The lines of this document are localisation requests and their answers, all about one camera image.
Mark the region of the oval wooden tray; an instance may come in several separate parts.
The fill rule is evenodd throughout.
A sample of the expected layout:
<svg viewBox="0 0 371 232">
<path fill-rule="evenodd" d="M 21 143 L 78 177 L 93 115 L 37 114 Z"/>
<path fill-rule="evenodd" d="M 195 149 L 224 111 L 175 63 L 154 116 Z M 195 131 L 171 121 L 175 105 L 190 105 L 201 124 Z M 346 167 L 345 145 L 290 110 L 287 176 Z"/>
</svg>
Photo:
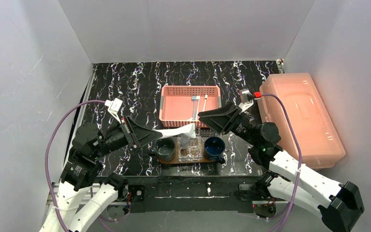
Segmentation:
<svg viewBox="0 0 371 232">
<path fill-rule="evenodd" d="M 179 160 L 178 155 L 175 155 L 173 159 L 169 161 L 164 161 L 159 156 L 157 156 L 158 162 L 166 165 L 182 165 L 182 164 L 194 164 L 194 163 L 218 163 L 218 161 L 212 161 L 208 160 L 205 157 L 202 157 L 202 159 L 196 159 L 196 160 Z"/>
</svg>

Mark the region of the white toothpaste tube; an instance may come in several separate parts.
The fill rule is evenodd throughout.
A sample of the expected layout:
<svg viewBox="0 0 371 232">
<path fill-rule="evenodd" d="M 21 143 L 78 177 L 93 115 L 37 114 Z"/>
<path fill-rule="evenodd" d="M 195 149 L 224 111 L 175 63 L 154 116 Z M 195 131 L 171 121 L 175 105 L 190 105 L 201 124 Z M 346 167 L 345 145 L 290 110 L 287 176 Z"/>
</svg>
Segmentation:
<svg viewBox="0 0 371 232">
<path fill-rule="evenodd" d="M 190 138 L 187 136 L 180 136 L 180 142 L 179 142 L 179 147 L 181 150 L 186 150 L 188 148 L 188 145 L 190 143 Z"/>
</svg>

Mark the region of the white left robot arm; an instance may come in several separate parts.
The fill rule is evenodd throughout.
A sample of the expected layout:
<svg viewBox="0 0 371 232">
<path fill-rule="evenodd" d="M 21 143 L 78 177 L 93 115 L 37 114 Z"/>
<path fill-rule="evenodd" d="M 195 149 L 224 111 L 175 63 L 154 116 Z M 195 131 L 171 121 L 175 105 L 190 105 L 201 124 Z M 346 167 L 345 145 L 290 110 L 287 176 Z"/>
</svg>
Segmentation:
<svg viewBox="0 0 371 232">
<path fill-rule="evenodd" d="M 79 207 L 103 169 L 99 158 L 128 145 L 142 147 L 162 136 L 161 132 L 143 128 L 129 117 L 121 124 L 116 123 L 107 135 L 103 135 L 95 123 L 79 126 L 60 176 L 58 191 L 50 190 L 54 205 L 40 230 L 87 231 L 110 203 L 128 196 L 128 180 L 121 175 L 111 174 L 101 182 L 96 194 L 82 208 Z"/>
</svg>

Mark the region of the dark blue cup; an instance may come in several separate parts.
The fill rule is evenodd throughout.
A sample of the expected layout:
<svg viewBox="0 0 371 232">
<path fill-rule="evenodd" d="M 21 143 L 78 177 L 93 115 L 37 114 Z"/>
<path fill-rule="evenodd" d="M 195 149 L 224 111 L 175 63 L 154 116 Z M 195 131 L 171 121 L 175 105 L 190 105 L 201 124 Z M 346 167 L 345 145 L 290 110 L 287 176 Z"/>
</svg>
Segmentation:
<svg viewBox="0 0 371 232">
<path fill-rule="evenodd" d="M 225 163 L 223 153 L 225 152 L 225 142 L 219 137 L 209 137 L 204 142 L 203 154 L 204 157 L 212 162 L 220 164 Z"/>
</svg>

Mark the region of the dark grey cup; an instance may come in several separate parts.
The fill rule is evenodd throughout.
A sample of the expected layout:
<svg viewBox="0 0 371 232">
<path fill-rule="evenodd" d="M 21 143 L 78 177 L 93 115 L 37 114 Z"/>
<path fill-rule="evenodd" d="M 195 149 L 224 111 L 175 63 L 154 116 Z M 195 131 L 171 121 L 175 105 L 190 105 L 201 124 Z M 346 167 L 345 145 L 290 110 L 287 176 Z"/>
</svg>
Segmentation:
<svg viewBox="0 0 371 232">
<path fill-rule="evenodd" d="M 158 159 L 168 162 L 175 157 L 176 144 L 174 140 L 169 138 L 156 140 L 154 147 L 149 151 L 148 155 L 151 157 L 157 157 Z"/>
</svg>

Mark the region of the clear plastic dimpled tray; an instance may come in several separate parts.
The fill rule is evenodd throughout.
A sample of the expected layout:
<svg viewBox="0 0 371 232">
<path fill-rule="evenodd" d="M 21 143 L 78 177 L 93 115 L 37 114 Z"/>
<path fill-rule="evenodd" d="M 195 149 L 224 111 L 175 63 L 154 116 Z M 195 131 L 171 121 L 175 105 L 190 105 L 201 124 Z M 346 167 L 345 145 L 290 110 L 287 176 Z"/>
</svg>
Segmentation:
<svg viewBox="0 0 371 232">
<path fill-rule="evenodd" d="M 179 160 L 199 160 L 203 157 L 203 139 L 200 136 L 190 138 L 190 143 L 186 150 L 179 147 L 180 137 L 177 138 L 177 155 Z"/>
</svg>

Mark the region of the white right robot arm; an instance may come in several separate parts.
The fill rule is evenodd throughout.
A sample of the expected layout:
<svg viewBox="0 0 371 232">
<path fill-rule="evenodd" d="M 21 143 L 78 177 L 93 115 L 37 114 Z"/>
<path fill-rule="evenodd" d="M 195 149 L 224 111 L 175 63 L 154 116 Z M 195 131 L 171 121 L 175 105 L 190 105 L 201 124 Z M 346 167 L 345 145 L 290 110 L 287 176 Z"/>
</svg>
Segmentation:
<svg viewBox="0 0 371 232">
<path fill-rule="evenodd" d="M 284 199 L 321 217 L 333 232 L 349 232 L 364 213 L 359 188 L 329 179 L 299 162 L 277 143 L 281 137 L 275 123 L 253 124 L 232 103 L 200 112 L 199 119 L 219 134 L 234 133 L 251 145 L 252 160 L 267 169 L 255 183 L 254 192 L 263 198 Z"/>
</svg>

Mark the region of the red capped toothpaste tube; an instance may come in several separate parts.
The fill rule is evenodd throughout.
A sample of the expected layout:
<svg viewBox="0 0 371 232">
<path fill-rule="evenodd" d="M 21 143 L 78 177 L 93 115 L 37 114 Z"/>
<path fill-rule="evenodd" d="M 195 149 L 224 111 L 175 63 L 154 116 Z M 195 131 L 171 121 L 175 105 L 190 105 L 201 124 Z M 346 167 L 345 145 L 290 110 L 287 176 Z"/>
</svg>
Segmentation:
<svg viewBox="0 0 371 232">
<path fill-rule="evenodd" d="M 185 136 L 187 138 L 196 138 L 196 132 L 195 132 L 195 124 L 190 123 L 185 126 L 175 128 L 175 129 L 163 129 L 163 130 L 156 130 L 157 132 L 160 132 L 162 134 L 161 139 L 174 137 L 174 136 Z"/>
</svg>

